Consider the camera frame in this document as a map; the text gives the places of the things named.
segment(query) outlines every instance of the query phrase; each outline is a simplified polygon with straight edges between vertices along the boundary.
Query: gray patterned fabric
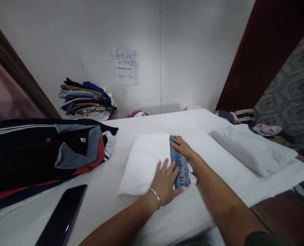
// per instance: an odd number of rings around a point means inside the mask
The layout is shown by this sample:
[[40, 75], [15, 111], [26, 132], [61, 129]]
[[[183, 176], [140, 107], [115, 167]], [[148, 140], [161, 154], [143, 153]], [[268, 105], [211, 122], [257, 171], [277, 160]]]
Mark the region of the gray patterned fabric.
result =
[[304, 149], [304, 37], [254, 107], [256, 124], [281, 125]]

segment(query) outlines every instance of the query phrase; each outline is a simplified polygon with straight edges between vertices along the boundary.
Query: silver bracelet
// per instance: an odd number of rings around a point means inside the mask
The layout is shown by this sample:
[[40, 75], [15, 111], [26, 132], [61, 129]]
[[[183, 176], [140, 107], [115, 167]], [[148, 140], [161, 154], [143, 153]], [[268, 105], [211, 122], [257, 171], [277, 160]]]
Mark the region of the silver bracelet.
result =
[[159, 208], [158, 208], [158, 210], [160, 209], [160, 207], [162, 206], [162, 204], [161, 204], [161, 199], [160, 199], [160, 197], [159, 197], [159, 195], [156, 193], [156, 191], [153, 189], [153, 188], [150, 188], [150, 190], [154, 193], [154, 195], [156, 196], [156, 198], [158, 199], [158, 201], [159, 201]]

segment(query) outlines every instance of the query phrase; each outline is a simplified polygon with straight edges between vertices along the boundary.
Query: white wall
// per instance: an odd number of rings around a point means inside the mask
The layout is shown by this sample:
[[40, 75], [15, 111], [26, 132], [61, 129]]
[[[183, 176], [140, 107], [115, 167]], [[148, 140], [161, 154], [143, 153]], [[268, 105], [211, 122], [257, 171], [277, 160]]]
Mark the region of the white wall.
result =
[[161, 1], [161, 111], [213, 111], [255, 0]]
[[[213, 110], [254, 1], [0, 0], [0, 29], [65, 118], [57, 94], [66, 77], [109, 88], [120, 118]], [[116, 47], [137, 50], [139, 86], [118, 84]]]

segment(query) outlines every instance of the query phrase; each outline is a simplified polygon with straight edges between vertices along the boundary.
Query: black phone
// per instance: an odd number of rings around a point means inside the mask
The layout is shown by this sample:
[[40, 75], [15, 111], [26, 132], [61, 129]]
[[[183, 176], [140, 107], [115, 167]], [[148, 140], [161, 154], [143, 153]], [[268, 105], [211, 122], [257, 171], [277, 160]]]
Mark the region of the black phone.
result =
[[36, 246], [65, 246], [87, 185], [67, 189], [58, 202]]

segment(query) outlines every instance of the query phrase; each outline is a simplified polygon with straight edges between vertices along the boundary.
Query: folded white towel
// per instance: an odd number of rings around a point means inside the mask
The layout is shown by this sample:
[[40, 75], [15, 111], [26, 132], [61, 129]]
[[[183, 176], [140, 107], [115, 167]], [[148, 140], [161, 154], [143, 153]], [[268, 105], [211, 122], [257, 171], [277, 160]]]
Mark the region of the folded white towel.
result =
[[261, 177], [275, 173], [298, 154], [292, 149], [253, 133], [247, 124], [212, 131], [220, 144]]
[[[166, 158], [171, 164], [170, 134], [151, 133], [139, 135], [129, 152], [121, 180], [118, 195], [144, 195], [151, 187], [156, 166], [161, 161], [161, 168]], [[190, 174], [191, 183], [196, 184], [196, 178]]]

